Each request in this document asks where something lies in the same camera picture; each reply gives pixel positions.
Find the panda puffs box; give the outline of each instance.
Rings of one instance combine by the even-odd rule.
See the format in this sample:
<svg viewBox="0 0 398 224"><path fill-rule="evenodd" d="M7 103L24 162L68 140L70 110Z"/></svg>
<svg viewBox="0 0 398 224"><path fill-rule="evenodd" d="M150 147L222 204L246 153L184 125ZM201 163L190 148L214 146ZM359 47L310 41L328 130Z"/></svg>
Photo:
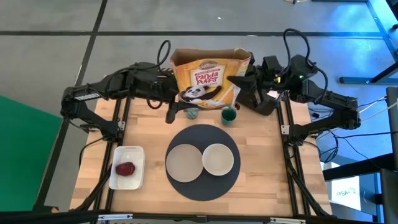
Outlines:
<svg viewBox="0 0 398 224"><path fill-rule="evenodd" d="M203 109L232 105L240 91L228 76L244 76L250 53L243 49L177 49L171 64L177 79L179 100Z"/></svg>

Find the gray floor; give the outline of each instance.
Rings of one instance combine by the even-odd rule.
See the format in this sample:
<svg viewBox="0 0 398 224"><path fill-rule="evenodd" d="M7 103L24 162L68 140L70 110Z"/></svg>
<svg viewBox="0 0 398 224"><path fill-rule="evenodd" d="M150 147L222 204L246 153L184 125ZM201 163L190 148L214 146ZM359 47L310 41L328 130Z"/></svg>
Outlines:
<svg viewBox="0 0 398 224"><path fill-rule="evenodd" d="M386 5L372 1L376 8ZM101 0L0 1L0 30L92 30ZM395 23L391 14L380 14L386 29ZM100 26L102 31L276 31L292 27L309 32L378 32L364 3L307 1L296 5L283 0L194 1L109 0ZM66 86L73 86L89 37L0 36L0 94L59 116L60 99ZM160 43L169 39L172 48L225 49L242 47L260 62L276 55L282 64L287 56L281 37L97 37L83 83L96 82L116 69L134 62L155 62ZM341 76L373 77L394 63L381 38L310 37L310 59L328 74L329 89L369 103L385 94L386 86L341 85ZM305 45L289 37L292 54L304 54ZM324 85L321 75L313 77ZM381 102L365 111L363 118L386 107ZM348 135L388 131L387 113L365 122ZM67 210L78 172L78 152L86 135L70 127L47 205ZM368 157L391 152L389 136L350 139ZM319 140L323 149L334 147L328 136ZM363 160L341 141L339 155Z"/></svg>

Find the yellow cereal box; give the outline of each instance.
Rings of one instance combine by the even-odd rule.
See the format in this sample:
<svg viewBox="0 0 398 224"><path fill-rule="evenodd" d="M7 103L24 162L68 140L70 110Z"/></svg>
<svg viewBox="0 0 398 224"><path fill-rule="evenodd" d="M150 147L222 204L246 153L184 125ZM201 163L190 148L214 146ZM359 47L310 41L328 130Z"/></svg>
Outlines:
<svg viewBox="0 0 398 224"><path fill-rule="evenodd" d="M171 64L177 79L179 100L203 109L232 105L240 91L228 76L244 76L250 53L243 49L177 49Z"/></svg>

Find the cardboard box flap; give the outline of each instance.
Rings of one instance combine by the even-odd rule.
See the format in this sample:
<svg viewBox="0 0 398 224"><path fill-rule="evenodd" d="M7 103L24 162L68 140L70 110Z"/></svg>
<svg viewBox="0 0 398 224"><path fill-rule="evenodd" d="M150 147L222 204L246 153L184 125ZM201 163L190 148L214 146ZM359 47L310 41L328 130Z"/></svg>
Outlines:
<svg viewBox="0 0 398 224"><path fill-rule="evenodd" d="M175 66L184 65L200 59L225 58L246 60L250 53L243 49L228 50L198 50L198 49L176 49L171 56L171 61Z"/></svg>

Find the round black placemat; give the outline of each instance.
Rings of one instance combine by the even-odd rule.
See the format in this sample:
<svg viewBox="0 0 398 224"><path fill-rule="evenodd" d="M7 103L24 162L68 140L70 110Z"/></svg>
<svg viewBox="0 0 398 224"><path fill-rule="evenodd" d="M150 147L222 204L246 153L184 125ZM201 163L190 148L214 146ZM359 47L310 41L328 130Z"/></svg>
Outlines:
<svg viewBox="0 0 398 224"><path fill-rule="evenodd" d="M178 193L192 200L207 201L224 195L235 184L241 168L241 158L234 140L220 128L207 124L185 128L170 142L165 158L175 146L181 144L191 144L203 153L207 146L214 143L224 144L231 150L234 155L234 166L231 171L223 176L214 176L203 169L195 180L181 183L174 180L166 170L167 178Z"/></svg>

